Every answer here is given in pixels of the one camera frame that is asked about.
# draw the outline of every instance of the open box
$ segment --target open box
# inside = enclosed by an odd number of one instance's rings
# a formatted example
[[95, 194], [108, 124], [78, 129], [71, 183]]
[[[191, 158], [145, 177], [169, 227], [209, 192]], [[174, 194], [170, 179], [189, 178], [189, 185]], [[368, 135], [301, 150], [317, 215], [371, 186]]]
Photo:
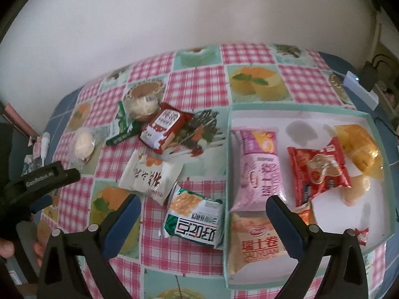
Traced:
[[[223, 249], [223, 265], [226, 286], [229, 289], [256, 290], [282, 286], [298, 261], [288, 255], [247, 264], [236, 274], [229, 275], [227, 261], [230, 246], [230, 208], [238, 191], [239, 184], [239, 145], [231, 136], [231, 128], [271, 128], [279, 129], [277, 149], [283, 176], [283, 185], [287, 194], [287, 205], [295, 207], [293, 193], [293, 173], [288, 146], [296, 148], [321, 149], [332, 138], [335, 125], [359, 124], [374, 138], [384, 159], [384, 180], [370, 178], [371, 189], [359, 199], [354, 207], [346, 207], [336, 190], [330, 190], [317, 196], [312, 204], [318, 225], [326, 232], [342, 233], [347, 228], [362, 228], [364, 220], [370, 227], [368, 242], [362, 249], [367, 255], [383, 242], [387, 241], [395, 231], [394, 187], [387, 155], [380, 135], [371, 118], [364, 112], [347, 110], [334, 106], [312, 104], [292, 104], [283, 102], [233, 104], [229, 117], [227, 183], [225, 209], [225, 243]], [[298, 140], [292, 135], [292, 127], [308, 125], [316, 133], [312, 140], [303, 145], [304, 136]], [[324, 257], [316, 276], [322, 276], [327, 268], [329, 257]]]

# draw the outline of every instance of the green snack package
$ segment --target green snack package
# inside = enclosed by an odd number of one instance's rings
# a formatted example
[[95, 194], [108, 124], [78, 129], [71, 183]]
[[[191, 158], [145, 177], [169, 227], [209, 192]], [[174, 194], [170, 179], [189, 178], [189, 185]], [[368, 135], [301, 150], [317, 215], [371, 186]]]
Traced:
[[141, 133], [141, 124], [131, 120], [126, 115], [122, 101], [118, 102], [119, 110], [115, 119], [107, 127], [107, 138], [105, 144], [113, 146], [121, 141]]
[[163, 225], [163, 236], [173, 235], [222, 249], [222, 200], [206, 198], [175, 183]]

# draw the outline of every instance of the box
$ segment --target box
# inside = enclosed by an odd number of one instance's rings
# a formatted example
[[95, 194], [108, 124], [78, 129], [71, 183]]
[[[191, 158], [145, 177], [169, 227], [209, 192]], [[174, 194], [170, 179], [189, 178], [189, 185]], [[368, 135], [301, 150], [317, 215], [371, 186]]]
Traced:
[[126, 115], [122, 101], [118, 102], [118, 113], [115, 119], [107, 127], [107, 138], [105, 144], [113, 146], [121, 141], [141, 133], [141, 124], [131, 120]]
[[[295, 133], [298, 138], [303, 138], [304, 130], [312, 128], [316, 137], [309, 139], [304, 145], [302, 140], [290, 135], [292, 123], [296, 124]], [[225, 243], [223, 248], [223, 270], [226, 287], [232, 290], [257, 290], [283, 286], [298, 261], [288, 255], [271, 258], [247, 264], [242, 270], [230, 276], [228, 273], [228, 256], [230, 246], [230, 208], [238, 191], [239, 185], [239, 144], [231, 137], [230, 130], [234, 127], [248, 128], [278, 128], [277, 149], [283, 177], [283, 185], [287, 194], [287, 205], [295, 206], [293, 193], [293, 173], [289, 160], [287, 147], [320, 149], [331, 140], [331, 130], [335, 125], [359, 124], [363, 126], [374, 138], [384, 159], [384, 181], [371, 180], [372, 187], [368, 193], [359, 199], [353, 207], [346, 207], [336, 189], [318, 195], [312, 201], [318, 205], [319, 219], [316, 220], [322, 230], [332, 233], [343, 233], [346, 228], [359, 228], [363, 214], [363, 208], [370, 206], [370, 233], [367, 245], [362, 249], [363, 255], [371, 253], [387, 241], [395, 231], [395, 206], [394, 186], [387, 155], [382, 144], [381, 137], [373, 122], [372, 117], [364, 112], [348, 110], [341, 107], [321, 106], [313, 104], [296, 104], [287, 102], [246, 103], [233, 104], [229, 115], [229, 127], [227, 133], [227, 183], [226, 183], [226, 208], [225, 208]], [[324, 274], [329, 257], [324, 257], [316, 278]]]

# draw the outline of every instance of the white bottle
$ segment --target white bottle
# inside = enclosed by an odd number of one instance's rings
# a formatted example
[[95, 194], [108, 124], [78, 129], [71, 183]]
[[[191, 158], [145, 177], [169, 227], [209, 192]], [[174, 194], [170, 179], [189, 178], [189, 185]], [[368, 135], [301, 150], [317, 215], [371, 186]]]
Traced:
[[47, 156], [47, 151], [49, 149], [49, 144], [50, 144], [50, 134], [48, 132], [45, 132], [41, 137], [41, 148], [40, 148], [41, 163], [43, 164], [43, 166], [44, 166], [44, 160], [46, 159]]

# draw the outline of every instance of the tablecloth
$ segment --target tablecloth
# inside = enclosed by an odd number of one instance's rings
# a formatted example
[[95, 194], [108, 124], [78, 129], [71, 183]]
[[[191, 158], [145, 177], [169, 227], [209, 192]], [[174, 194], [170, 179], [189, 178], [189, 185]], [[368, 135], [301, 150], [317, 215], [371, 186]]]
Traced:
[[[231, 84], [237, 73], [261, 76], [269, 82], [284, 84], [280, 99], [285, 102], [315, 103], [354, 109], [354, 105], [339, 85], [318, 52], [300, 50], [287, 45], [225, 44], [163, 53], [106, 73], [87, 83], [76, 97], [72, 115], [52, 160], [60, 160], [64, 168], [73, 166], [69, 142], [81, 127], [106, 129], [115, 117], [117, 102], [130, 89], [160, 85], [162, 100], [181, 110], [217, 112], [221, 140], [214, 141], [213, 154], [223, 152], [223, 134], [227, 133], [228, 106], [233, 102], [265, 101], [258, 93], [241, 93]], [[41, 218], [52, 229], [65, 232], [83, 231], [90, 223], [92, 202], [105, 186], [116, 186], [134, 149], [150, 152], [136, 137], [115, 146], [101, 147], [85, 166], [79, 182], [54, 192], [53, 206], [43, 210]], [[204, 153], [201, 166], [189, 163], [180, 180], [182, 186], [207, 197], [223, 198], [225, 172], [218, 162], [209, 165]], [[222, 252], [171, 237], [162, 239], [159, 228], [166, 208], [146, 198], [142, 204], [138, 243], [110, 263], [133, 298], [266, 298], [272, 299], [280, 288], [254, 291], [230, 291], [225, 288]], [[366, 258], [370, 292], [382, 282], [385, 270], [385, 244]], [[83, 275], [94, 298], [98, 289], [84, 261]], [[321, 278], [313, 281], [306, 298], [313, 298]]]

